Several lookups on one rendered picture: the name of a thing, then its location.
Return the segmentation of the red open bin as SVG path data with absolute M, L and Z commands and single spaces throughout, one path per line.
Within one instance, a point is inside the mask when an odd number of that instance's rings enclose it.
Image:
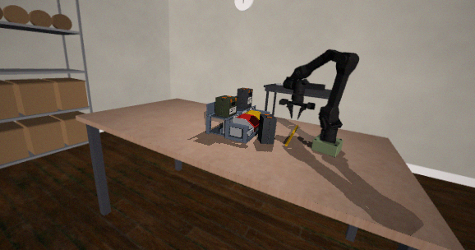
M 254 132 L 259 129 L 259 120 L 254 115 L 244 113 L 237 118 L 246 119 L 254 127 Z

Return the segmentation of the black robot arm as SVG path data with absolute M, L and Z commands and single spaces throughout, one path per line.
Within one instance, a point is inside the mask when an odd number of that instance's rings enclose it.
M 283 86 L 286 89 L 304 92 L 305 86 L 306 84 L 309 84 L 309 81 L 303 78 L 308 78 L 314 70 L 329 61 L 336 62 L 337 75 L 334 80 L 328 103 L 326 106 L 321 107 L 318 115 L 321 127 L 323 128 L 323 130 L 321 129 L 320 135 L 321 141 L 335 143 L 338 128 L 342 127 L 342 123 L 339 120 L 339 103 L 347 84 L 348 77 L 355 70 L 359 62 L 358 55 L 356 53 L 342 53 L 333 49 L 328 49 L 308 64 L 296 67 L 293 74 L 286 77 Z

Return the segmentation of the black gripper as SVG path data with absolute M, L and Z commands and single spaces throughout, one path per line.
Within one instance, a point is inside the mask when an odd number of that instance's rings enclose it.
M 288 101 L 286 99 L 281 99 L 279 101 L 279 104 L 281 104 L 281 105 L 286 105 L 287 104 L 287 108 L 290 112 L 291 118 L 293 118 L 293 106 L 294 105 L 301 106 L 301 108 L 299 110 L 299 113 L 298 113 L 298 116 L 297 116 L 297 120 L 298 120 L 303 110 L 306 110 L 306 108 L 314 110 L 315 105 L 316 105 L 315 103 L 304 104 L 303 103 L 303 97 L 304 97 L 304 92 L 293 91 L 293 100 L 292 101 Z

